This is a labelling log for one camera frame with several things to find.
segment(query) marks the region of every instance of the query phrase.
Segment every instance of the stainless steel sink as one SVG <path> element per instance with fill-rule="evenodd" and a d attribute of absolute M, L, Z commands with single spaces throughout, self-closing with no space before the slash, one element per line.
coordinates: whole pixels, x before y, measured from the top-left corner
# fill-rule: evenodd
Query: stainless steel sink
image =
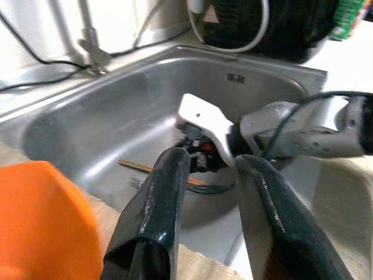
<path fill-rule="evenodd" d="M 219 106 L 235 122 L 267 103 L 315 94 L 325 78 L 324 71 L 282 62 L 176 47 L 36 103 L 16 117 L 3 116 L 0 141 L 31 159 L 52 162 L 121 210 L 136 192 L 130 176 L 146 175 L 118 165 L 118 159 L 152 165 L 175 144 L 180 138 L 175 113 L 184 93 Z M 234 172 L 195 177 L 228 184 Z M 241 231 L 234 191 L 187 193 L 181 243 L 230 265 L 244 248 Z"/>

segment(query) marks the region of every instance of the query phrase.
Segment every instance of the wooden chopstick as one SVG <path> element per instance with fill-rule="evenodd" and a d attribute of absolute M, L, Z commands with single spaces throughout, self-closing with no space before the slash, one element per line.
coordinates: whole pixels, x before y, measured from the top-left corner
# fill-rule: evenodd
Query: wooden chopstick
<path fill-rule="evenodd" d="M 153 169 L 151 166 L 146 166 L 146 165 L 138 164 L 138 163 L 135 163 L 135 162 L 129 162 L 129 161 L 124 160 L 124 159 L 120 159 L 118 161 L 118 163 L 120 165 L 135 169 L 137 171 L 142 171 L 144 173 L 150 173 L 151 170 Z M 192 184 L 192 185 L 195 185 L 195 186 L 206 186 L 207 185 L 205 182 L 195 180 L 195 179 L 192 179 L 192 178 L 188 179 L 188 183 Z"/>

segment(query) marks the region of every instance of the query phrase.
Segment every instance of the fork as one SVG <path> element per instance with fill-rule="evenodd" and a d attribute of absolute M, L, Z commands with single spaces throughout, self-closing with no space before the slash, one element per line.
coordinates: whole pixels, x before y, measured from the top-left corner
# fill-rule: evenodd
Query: fork
<path fill-rule="evenodd" d="M 131 177 L 129 179 L 129 185 L 137 190 L 141 188 L 143 181 L 136 177 Z M 229 186 L 220 186 L 220 185 L 194 185 L 188 184 L 188 190 L 197 194 L 222 194 L 226 191 L 232 190 L 234 184 Z"/>

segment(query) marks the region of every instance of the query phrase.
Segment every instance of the warning label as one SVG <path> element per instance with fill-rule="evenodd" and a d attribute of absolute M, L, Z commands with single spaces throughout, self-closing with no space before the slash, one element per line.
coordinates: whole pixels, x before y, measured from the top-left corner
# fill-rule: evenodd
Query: warning label
<path fill-rule="evenodd" d="M 207 10 L 205 17 L 203 18 L 203 21 L 211 22 L 211 23 L 219 23 L 219 20 L 217 19 L 217 15 L 215 12 L 215 8 L 212 4 L 209 6 L 209 9 Z"/>

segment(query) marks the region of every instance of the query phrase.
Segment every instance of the black cable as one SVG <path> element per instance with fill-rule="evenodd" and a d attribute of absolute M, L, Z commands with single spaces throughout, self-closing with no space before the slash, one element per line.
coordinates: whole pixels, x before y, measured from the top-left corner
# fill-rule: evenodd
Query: black cable
<path fill-rule="evenodd" d="M 150 11 L 149 15 L 147 16 L 142 28 L 141 28 L 141 31 L 139 33 L 139 37 L 141 37 L 142 33 L 145 31 L 145 29 L 147 28 L 147 25 L 149 24 L 150 20 L 152 19 L 153 15 L 155 14 L 156 10 L 158 10 L 159 6 L 162 4 L 162 0 L 160 0 L 155 6 L 154 8 L 152 9 L 152 11 Z M 90 65 L 79 65 L 77 63 L 74 63 L 74 62 L 71 62 L 71 61 L 64 61 L 64 60 L 52 60 L 52 61 L 46 61 L 46 60 L 43 60 L 41 59 L 40 57 L 37 56 L 37 54 L 29 47 L 29 45 L 26 43 L 26 41 L 18 34 L 18 32 L 15 30 L 15 28 L 8 22 L 8 20 L 4 17 L 4 15 L 0 12 L 0 19 L 2 20 L 3 24 L 8 28 L 8 30 L 18 39 L 19 43 L 26 49 L 26 51 L 35 59 L 37 60 L 38 62 L 40 62 L 41 64 L 44 64 L 44 65 L 49 65 L 49 64 L 68 64 L 68 65 L 72 65 L 72 66 L 75 66 L 75 67 L 78 67 L 79 68 L 79 71 L 73 71 L 71 72 L 70 74 L 68 74 L 67 76 L 63 77 L 63 78 L 59 78 L 59 79 L 55 79 L 55 80 L 49 80 L 49 81 L 44 81 L 44 82 L 29 82 L 29 83 L 20 83 L 20 84 L 17 84 L 17 85 L 11 85 L 11 86 L 7 86 L 7 87 L 3 87 L 2 89 L 0 89 L 0 92 L 3 92 L 3 91 L 6 91 L 6 90 L 9 90 L 9 89 L 14 89 L 14 88 L 19 88 L 19 87 L 24 87 L 24 86 L 40 86 L 40 85 L 50 85 L 50 84 L 53 84 L 53 83 L 58 83 L 58 82 L 62 82 L 64 80 L 67 80 L 69 78 L 71 78 L 72 76 L 74 76 L 74 74 L 80 72 L 80 70 L 83 70 L 83 69 L 87 69 L 90 67 Z M 190 30 L 190 28 L 184 30 L 183 32 L 181 32 L 180 34 L 177 34 L 175 35 L 174 37 L 172 38 L 168 38 L 164 41 L 161 41 L 161 42 L 156 42 L 154 44 L 149 44 L 149 45 L 146 45 L 144 47 L 137 47 L 137 43 L 139 41 L 139 39 L 135 40 L 133 42 L 133 46 L 136 46 L 135 48 L 132 48 L 130 50 L 127 50 L 127 51 L 123 51 L 123 52 L 116 52 L 116 53 L 112 53 L 111 56 L 113 58 L 116 58 L 116 57 L 120 57 L 122 55 L 125 55 L 125 54 L 129 54 L 135 50 L 139 50 L 141 48 L 145 48 L 145 47 L 151 47 L 153 45 L 156 45 L 156 44 L 160 44 L 160 43 L 163 43 L 165 41 L 169 41 L 169 40 L 172 40 L 172 39 L 175 39 L 181 35 L 183 35 L 184 33 L 188 32 Z"/>
<path fill-rule="evenodd" d="M 179 34 L 176 34 L 173 37 L 164 39 L 163 41 L 159 41 L 159 42 L 156 42 L 156 43 L 153 43 L 153 44 L 149 44 L 149 45 L 144 45 L 143 47 L 131 48 L 130 50 L 126 50 L 126 51 L 120 51 L 120 52 L 116 52 L 116 53 L 112 52 L 110 55 L 111 55 L 111 57 L 116 58 L 116 57 L 121 57 L 122 55 L 125 55 L 125 54 L 132 53 L 133 51 L 136 51 L 136 50 L 141 50 L 143 48 L 149 48 L 149 47 L 152 47 L 152 46 L 155 46 L 155 45 L 158 45 L 158 44 L 161 44 L 161 43 L 164 43 L 164 42 L 176 39 L 177 37 L 180 37 L 180 36 L 184 35 L 186 32 L 190 31 L 190 29 L 191 28 L 188 27 L 184 31 L 180 32 Z"/>
<path fill-rule="evenodd" d="M 266 160 L 271 160 L 273 158 L 272 156 L 272 150 L 275 146 L 276 141 L 278 140 L 282 130 L 284 127 L 288 124 L 288 122 L 291 120 L 291 118 L 304 106 L 307 104 L 312 103 L 313 101 L 320 100 L 320 99 L 327 99 L 333 96 L 346 96 L 346 97 L 356 97 L 356 96 L 362 96 L 367 98 L 372 98 L 373 94 L 368 92 L 325 92 L 317 95 L 313 95 L 310 97 L 307 97 L 306 99 L 303 99 L 297 106 L 295 106 L 291 111 L 290 114 L 287 115 L 286 118 L 282 119 L 277 126 L 275 133 L 272 135 L 271 140 L 269 141 L 268 146 L 264 150 L 262 157 Z"/>
<path fill-rule="evenodd" d="M 15 28 L 9 23 L 9 21 L 4 17 L 4 15 L 0 12 L 0 19 L 2 23 L 8 28 L 8 30 L 15 36 L 18 42 L 26 49 L 26 51 L 39 63 L 44 65 L 49 64 L 68 64 L 71 66 L 78 67 L 80 69 L 87 69 L 89 65 L 80 65 L 75 62 L 65 61 L 65 60 L 50 60 L 46 61 L 38 57 L 38 55 L 30 48 L 30 46 L 26 43 L 26 41 L 19 35 L 19 33 L 15 30 Z"/>
<path fill-rule="evenodd" d="M 53 84 L 53 83 L 62 82 L 64 80 L 67 80 L 67 79 L 71 78 L 76 73 L 78 73 L 82 70 L 83 69 L 81 69 L 81 68 L 77 69 L 77 70 L 67 74 L 66 76 L 64 76 L 62 78 L 59 78 L 59 79 L 56 79 L 56 80 L 49 80 L 49 81 L 47 80 L 47 81 L 44 81 L 44 82 L 18 83 L 17 85 L 6 86 L 6 87 L 1 88 L 0 92 L 3 92 L 3 91 L 8 90 L 8 89 L 15 89 L 15 88 L 23 87 L 23 86 L 41 86 L 41 85 L 50 85 L 50 84 Z"/>

